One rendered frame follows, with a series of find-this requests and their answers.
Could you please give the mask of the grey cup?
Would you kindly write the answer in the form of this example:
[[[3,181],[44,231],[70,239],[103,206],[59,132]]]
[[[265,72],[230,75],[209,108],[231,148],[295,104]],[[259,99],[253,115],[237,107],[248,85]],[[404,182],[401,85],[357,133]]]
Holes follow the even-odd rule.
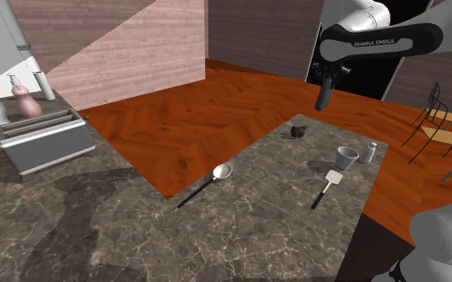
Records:
[[[358,151],[351,147],[339,147],[336,155],[336,166],[342,170],[348,169],[359,158]]]

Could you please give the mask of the white salt shaker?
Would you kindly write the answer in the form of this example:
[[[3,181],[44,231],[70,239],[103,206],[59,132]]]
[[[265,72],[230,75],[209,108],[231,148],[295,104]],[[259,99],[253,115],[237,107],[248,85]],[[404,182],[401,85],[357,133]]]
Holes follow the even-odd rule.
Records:
[[[377,144],[375,142],[371,142],[367,148],[361,153],[360,155],[360,161],[363,163],[370,163],[373,155],[376,151]]]

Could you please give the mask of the dark robot stand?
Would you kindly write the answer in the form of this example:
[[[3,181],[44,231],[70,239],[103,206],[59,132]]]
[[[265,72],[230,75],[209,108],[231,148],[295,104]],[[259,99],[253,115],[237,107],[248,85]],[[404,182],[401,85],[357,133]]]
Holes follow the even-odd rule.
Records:
[[[413,250],[412,244],[362,213],[335,282],[371,282]]]

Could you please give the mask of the white paper roll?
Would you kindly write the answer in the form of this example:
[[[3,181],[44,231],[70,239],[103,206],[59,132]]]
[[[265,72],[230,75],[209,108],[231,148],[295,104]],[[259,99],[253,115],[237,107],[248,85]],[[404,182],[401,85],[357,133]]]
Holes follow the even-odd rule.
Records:
[[[48,101],[54,100],[55,95],[47,81],[46,75],[42,71],[37,71],[33,73],[37,84],[39,85],[44,98]]]

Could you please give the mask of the grey toaster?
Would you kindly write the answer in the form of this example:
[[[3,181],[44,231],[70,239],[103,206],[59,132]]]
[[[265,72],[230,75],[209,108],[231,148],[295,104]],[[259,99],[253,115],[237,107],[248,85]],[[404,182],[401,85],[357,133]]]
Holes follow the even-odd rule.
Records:
[[[23,183],[57,163],[98,154],[86,121],[71,108],[0,125],[0,148]]]

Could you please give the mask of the pink soap dispenser bottle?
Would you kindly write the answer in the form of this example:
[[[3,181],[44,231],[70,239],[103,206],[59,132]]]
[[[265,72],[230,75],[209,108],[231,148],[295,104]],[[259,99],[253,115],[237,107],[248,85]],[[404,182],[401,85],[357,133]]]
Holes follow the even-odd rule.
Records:
[[[18,111],[27,118],[42,115],[42,108],[30,96],[29,90],[20,83],[16,74],[8,74],[8,76],[12,84],[11,92],[18,103]]]

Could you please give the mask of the wooden chair with black frame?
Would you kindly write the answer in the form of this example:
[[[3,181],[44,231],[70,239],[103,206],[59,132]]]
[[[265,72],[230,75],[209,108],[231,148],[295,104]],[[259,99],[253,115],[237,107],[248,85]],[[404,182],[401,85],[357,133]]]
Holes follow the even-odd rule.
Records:
[[[432,142],[444,143],[444,144],[450,145],[450,148],[446,152],[446,155],[452,149],[452,131],[445,131],[445,130],[441,129],[442,125],[440,123],[435,123],[434,127],[426,127],[423,125],[423,123],[427,122],[427,121],[428,121],[428,119],[424,118],[414,128],[414,130],[410,134],[410,137],[402,144],[402,146],[406,145],[418,132],[421,132],[427,138],[425,144],[422,146],[422,148],[419,150],[419,152],[410,159],[409,163],[412,163],[426,149],[426,147]]]
[[[452,123],[452,113],[448,111],[445,104],[439,100],[439,95],[441,94],[441,88],[436,82],[430,95],[428,97],[427,105],[422,110],[421,114],[411,123],[413,126],[419,119],[422,121],[416,126],[416,128],[410,133],[414,135],[416,131],[420,128],[424,121],[435,125],[436,127],[442,125],[445,121]]]

